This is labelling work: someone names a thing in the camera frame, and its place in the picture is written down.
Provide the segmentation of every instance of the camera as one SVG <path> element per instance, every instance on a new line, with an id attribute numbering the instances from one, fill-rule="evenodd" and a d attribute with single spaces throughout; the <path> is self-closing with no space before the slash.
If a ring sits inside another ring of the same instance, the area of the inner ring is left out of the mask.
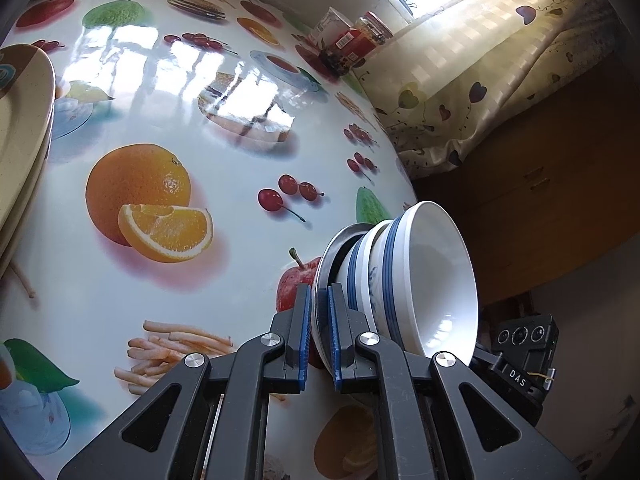
<path id="1" fill-rule="evenodd" d="M 517 328 L 516 331 L 513 333 L 513 336 L 511 336 L 511 342 L 514 345 L 521 345 L 522 343 L 524 343 L 524 340 L 527 338 L 527 335 L 529 335 L 529 332 L 527 331 L 526 328 L 521 326 Z"/>
<path id="2" fill-rule="evenodd" d="M 547 375 L 558 341 L 558 327 L 551 314 L 510 319 L 501 323 L 492 341 L 492 352 L 502 352 L 527 373 Z"/>

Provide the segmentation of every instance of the camera lens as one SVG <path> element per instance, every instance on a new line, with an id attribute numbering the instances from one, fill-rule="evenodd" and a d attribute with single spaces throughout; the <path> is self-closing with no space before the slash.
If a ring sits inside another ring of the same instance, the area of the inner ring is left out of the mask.
<path id="1" fill-rule="evenodd" d="M 531 340 L 534 343 L 537 343 L 538 341 L 540 341 L 544 336 L 545 336 L 545 329 L 542 326 L 535 327 L 533 329 L 533 332 L 531 332 Z"/>
<path id="2" fill-rule="evenodd" d="M 511 337 L 511 342 L 514 345 L 521 345 L 524 342 L 524 340 L 527 338 L 527 333 L 528 333 L 527 329 L 521 326 L 519 329 L 517 329 L 513 333 L 513 336 Z"/>
<path id="3" fill-rule="evenodd" d="M 503 330 L 498 334 L 498 345 L 505 344 L 507 342 L 507 339 L 509 339 L 509 331 Z"/>

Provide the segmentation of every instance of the stacked bowls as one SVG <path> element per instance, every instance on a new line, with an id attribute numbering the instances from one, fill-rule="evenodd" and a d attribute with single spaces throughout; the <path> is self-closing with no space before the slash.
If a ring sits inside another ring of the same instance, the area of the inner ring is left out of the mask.
<path id="1" fill-rule="evenodd" d="M 376 225 L 351 248 L 335 281 L 348 308 L 404 350 L 426 357 L 449 351 L 471 361 L 476 281 L 460 232 L 436 203 L 417 203 Z M 316 346 L 328 366 L 327 349 L 319 340 Z"/>

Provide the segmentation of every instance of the stacked plates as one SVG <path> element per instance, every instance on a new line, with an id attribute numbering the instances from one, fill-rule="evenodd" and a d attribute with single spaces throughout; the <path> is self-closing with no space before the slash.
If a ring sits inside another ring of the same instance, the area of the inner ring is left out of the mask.
<path id="1" fill-rule="evenodd" d="M 0 276 L 11 261 L 51 138 L 56 81 L 32 45 L 0 50 Z"/>
<path id="2" fill-rule="evenodd" d="M 446 211 L 420 202 L 364 235 L 345 232 L 349 243 L 359 239 L 341 264 L 337 259 L 328 264 L 340 264 L 334 281 L 342 285 L 347 307 L 361 311 L 371 330 L 408 352 L 431 357 L 449 351 L 468 365 L 478 332 L 476 281 L 465 243 Z M 328 252 L 339 254 L 331 245 Z M 316 276 L 326 276 L 326 270 L 319 268 Z M 320 337 L 326 306 L 313 307 L 312 334 L 331 371 L 330 352 Z"/>

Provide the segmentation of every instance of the barcode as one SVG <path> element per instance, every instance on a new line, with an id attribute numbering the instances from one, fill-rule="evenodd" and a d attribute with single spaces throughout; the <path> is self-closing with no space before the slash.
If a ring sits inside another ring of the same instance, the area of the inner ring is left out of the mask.
<path id="1" fill-rule="evenodd" d="M 335 46 L 338 48 L 344 47 L 347 43 L 349 43 L 353 39 L 353 35 L 350 32 L 347 32 L 340 40 L 335 42 Z"/>

